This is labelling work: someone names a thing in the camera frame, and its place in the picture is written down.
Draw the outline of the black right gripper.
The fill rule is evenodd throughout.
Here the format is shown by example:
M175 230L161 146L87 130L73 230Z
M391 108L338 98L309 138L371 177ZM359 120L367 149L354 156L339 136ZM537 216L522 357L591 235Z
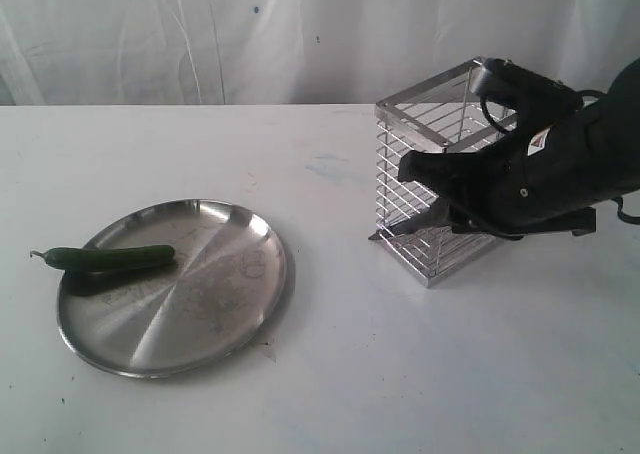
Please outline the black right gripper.
M447 194L447 225L455 234L591 234L593 206L625 194L625 115L601 99L533 135L502 161L484 151L410 150L401 157L398 181L436 177L485 181L466 200Z

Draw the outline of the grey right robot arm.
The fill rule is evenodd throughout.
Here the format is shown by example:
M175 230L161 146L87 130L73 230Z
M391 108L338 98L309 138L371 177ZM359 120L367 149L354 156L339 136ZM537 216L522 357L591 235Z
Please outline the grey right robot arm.
M489 58L472 92L481 105L516 114L501 138L474 153L411 150L398 180L418 182L437 198L424 212L390 227L396 236L426 227L507 240L596 229L595 204L623 202L639 188L639 64L606 93L575 91L506 60Z

